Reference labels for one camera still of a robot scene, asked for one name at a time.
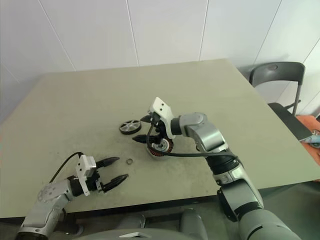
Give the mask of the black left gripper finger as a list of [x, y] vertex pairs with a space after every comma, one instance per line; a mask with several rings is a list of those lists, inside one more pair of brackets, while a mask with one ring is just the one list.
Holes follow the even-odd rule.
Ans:
[[102, 167], [108, 167], [118, 161], [120, 158], [119, 157], [108, 157], [102, 160], [99, 160], [96, 162], [96, 167], [97, 168], [102, 168]]
[[103, 184], [101, 186], [101, 190], [106, 193], [114, 188], [116, 188], [117, 186], [119, 186], [123, 181], [125, 181], [127, 178], [129, 177], [128, 174], [123, 174], [123, 175], [119, 175], [115, 178], [113, 178], [110, 182]]

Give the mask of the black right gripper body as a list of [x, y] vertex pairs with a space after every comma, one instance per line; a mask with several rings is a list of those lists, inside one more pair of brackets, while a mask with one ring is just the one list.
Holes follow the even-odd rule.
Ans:
[[151, 135], [151, 141], [160, 141], [167, 137], [166, 127], [157, 113], [151, 114], [151, 126], [155, 128], [157, 135]]

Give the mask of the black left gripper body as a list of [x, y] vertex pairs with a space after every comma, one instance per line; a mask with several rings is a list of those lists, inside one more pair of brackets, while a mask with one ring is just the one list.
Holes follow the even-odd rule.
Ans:
[[89, 190], [89, 192], [103, 191], [103, 183], [101, 182], [100, 177], [101, 176], [97, 168], [93, 170], [87, 177], [87, 189]]

